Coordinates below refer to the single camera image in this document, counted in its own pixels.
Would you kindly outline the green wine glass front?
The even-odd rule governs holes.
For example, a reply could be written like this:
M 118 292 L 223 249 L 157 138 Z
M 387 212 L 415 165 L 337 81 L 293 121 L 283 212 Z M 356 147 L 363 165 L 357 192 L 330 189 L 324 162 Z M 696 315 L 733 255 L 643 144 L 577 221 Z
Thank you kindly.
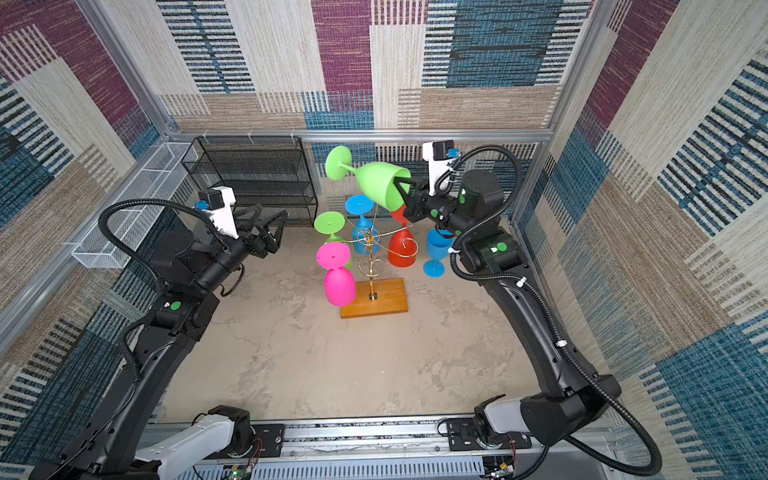
M 333 148 L 325 161 L 326 174 L 339 181 L 352 174 L 360 190 L 375 204 L 396 211 L 405 205 L 403 194 L 398 189 L 397 179 L 411 179 L 408 169 L 385 162 L 366 163 L 360 167 L 352 165 L 352 153 L 346 146 Z

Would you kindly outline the light blue wine glass front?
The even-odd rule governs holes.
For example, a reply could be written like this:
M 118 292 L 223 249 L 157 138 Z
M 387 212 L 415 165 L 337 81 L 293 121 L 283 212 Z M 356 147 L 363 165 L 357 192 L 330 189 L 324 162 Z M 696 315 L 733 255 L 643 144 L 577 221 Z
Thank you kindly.
M 445 267 L 442 260 L 448 255 L 453 244 L 453 234 L 448 230 L 433 229 L 426 237 L 426 250 L 429 260 L 424 264 L 423 271 L 430 278 L 444 275 Z

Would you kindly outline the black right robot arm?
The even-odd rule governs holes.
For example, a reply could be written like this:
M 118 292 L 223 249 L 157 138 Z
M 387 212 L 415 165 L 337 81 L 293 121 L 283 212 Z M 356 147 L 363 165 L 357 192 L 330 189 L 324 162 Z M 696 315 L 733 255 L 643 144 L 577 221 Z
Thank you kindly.
M 404 202 L 411 222 L 432 221 L 437 234 L 450 241 L 449 262 L 461 279 L 482 286 L 505 314 L 534 368 L 539 393 L 520 399 L 499 395 L 474 410 L 474 433 L 485 449 L 499 448 L 509 434 L 532 436 L 542 446 L 526 478 L 543 463 L 550 447 L 565 441 L 598 462 L 639 477 L 660 472 L 662 454 L 649 432 L 619 401 L 621 387 L 611 374 L 602 375 L 573 344 L 539 290 L 528 261 L 516 241 L 500 225 L 519 189 L 505 193 L 489 170 L 462 169 L 481 153 L 497 153 L 514 170 L 520 160 L 500 145 L 483 145 L 462 154 L 453 141 L 427 142 L 422 155 L 426 179 L 398 174 L 392 187 Z M 604 455 L 574 434 L 613 409 L 637 434 L 649 459 L 631 465 Z

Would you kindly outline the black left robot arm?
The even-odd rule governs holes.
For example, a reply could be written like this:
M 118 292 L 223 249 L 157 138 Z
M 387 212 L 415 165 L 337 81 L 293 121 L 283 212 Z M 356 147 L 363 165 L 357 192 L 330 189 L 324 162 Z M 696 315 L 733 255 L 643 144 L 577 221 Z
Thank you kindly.
M 186 230 L 161 239 L 145 260 L 110 229 L 110 218 L 130 207 L 158 206 L 200 220 L 213 236 L 203 244 Z M 219 406 L 196 424 L 152 447 L 138 444 L 162 394 L 183 360 L 202 339 L 220 300 L 216 289 L 249 256 L 264 258 L 280 247 L 288 214 L 267 218 L 254 205 L 238 208 L 209 190 L 188 207 L 170 200 L 142 198 L 116 202 L 99 216 L 102 235 L 144 266 L 156 283 L 157 296 L 139 320 L 124 328 L 119 348 L 123 370 L 108 389 L 86 426 L 57 461 L 34 467 L 33 479 L 174 479 L 216 454 L 249 451 L 254 434 L 250 415 Z

